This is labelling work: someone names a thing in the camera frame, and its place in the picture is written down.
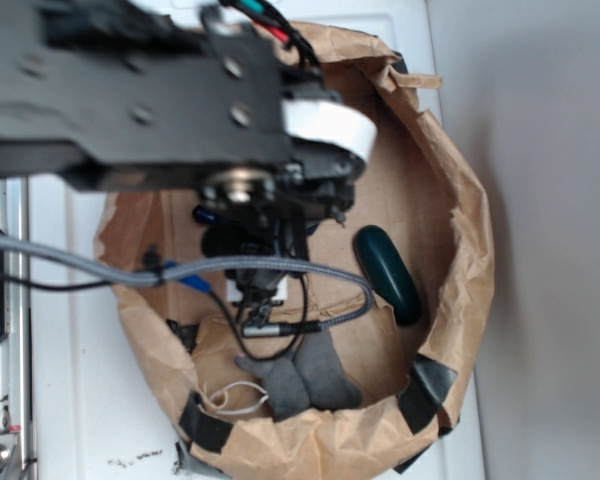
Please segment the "brown paper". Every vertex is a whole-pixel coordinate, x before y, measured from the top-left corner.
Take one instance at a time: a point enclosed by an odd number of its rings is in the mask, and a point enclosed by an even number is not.
[[[418,111],[416,88],[437,88],[438,78],[398,73],[392,64],[399,58],[376,37],[311,24],[297,27],[314,45],[328,84],[379,129],[345,228],[323,222],[310,238],[311,258],[361,273],[351,239],[362,226],[379,225],[411,272],[424,314],[416,326],[398,331],[391,308],[379,300],[364,318],[332,328],[343,366],[364,393],[362,408],[311,409],[275,423],[265,406],[236,421],[221,454],[195,444],[191,453],[238,480],[363,480],[421,452],[439,428],[458,422],[493,296],[489,208],[482,186],[440,124],[430,112]],[[202,229],[191,220],[195,205],[196,196],[188,191],[111,196],[98,256],[127,270],[141,265],[151,244],[178,262],[201,258]],[[224,291],[222,273],[206,278]],[[348,284],[315,275],[308,283],[311,318],[332,317],[360,301],[360,292]],[[176,428],[192,391],[211,395],[235,380],[255,380],[234,366],[239,349],[204,295],[177,284],[114,291],[142,371]],[[299,287],[290,282],[290,299],[279,318],[297,319],[300,299]],[[167,318],[201,324],[193,356],[171,334]],[[285,341],[249,345],[266,354]],[[416,353],[455,370],[458,378],[438,416],[414,435],[396,394],[408,381]],[[235,390],[225,407],[251,405],[258,396],[255,390]]]

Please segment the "gray braided cable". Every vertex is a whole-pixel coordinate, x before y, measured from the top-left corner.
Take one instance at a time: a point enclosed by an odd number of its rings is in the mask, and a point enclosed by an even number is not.
[[[186,277],[200,275],[202,273],[212,271],[238,269],[262,269],[281,270],[285,272],[316,273],[319,275],[326,275],[336,278],[338,280],[352,282],[360,286],[364,293],[363,305],[352,312],[322,322],[321,328],[323,329],[353,320],[354,318],[358,318],[367,313],[373,306],[373,291],[369,285],[369,282],[365,278],[344,270],[339,270],[337,268],[293,258],[249,255],[215,257],[167,268],[162,271],[162,275],[159,275],[156,272],[148,271],[126,272],[124,270],[109,267],[73,253],[25,240],[18,240],[1,234],[0,250],[19,252],[33,257],[49,260],[51,262],[60,263],[67,267],[82,270],[85,273],[102,278],[111,283],[128,285],[131,287],[153,287],[161,284],[163,281],[181,280]]]

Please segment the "white wire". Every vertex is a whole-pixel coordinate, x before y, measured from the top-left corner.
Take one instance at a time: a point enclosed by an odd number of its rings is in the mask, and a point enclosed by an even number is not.
[[[253,382],[246,382],[246,381],[238,381],[238,382],[233,382],[229,385],[227,385],[226,387],[218,390],[216,393],[214,393],[213,395],[211,395],[209,397],[209,403],[213,403],[213,401],[218,398],[218,395],[224,393],[225,395],[227,395],[227,398],[229,396],[229,390],[232,389],[233,387],[238,387],[238,386],[245,386],[245,387],[251,387],[251,388],[255,388],[256,390],[258,390],[260,393],[263,394],[262,397],[260,397],[260,400],[258,400],[257,403],[255,403],[254,405],[251,405],[250,407],[245,407],[245,408],[240,408],[238,410],[216,410],[215,414],[218,415],[248,415],[249,413],[253,413],[255,412],[258,408],[260,408],[264,402],[266,402],[267,400],[269,400],[269,394],[267,393],[267,391],[262,388],[260,385],[258,385],[257,383],[253,383]]]

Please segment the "dark green object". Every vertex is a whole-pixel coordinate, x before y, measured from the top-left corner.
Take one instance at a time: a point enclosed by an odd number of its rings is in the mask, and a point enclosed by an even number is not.
[[[393,306],[398,325],[416,323],[422,313],[418,291],[387,232],[369,225],[353,242],[364,273],[376,293]]]

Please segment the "green wire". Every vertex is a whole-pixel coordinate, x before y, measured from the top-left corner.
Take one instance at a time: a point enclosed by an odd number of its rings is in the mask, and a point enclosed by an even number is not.
[[[258,0],[240,0],[240,3],[256,13],[264,13],[264,6]]]

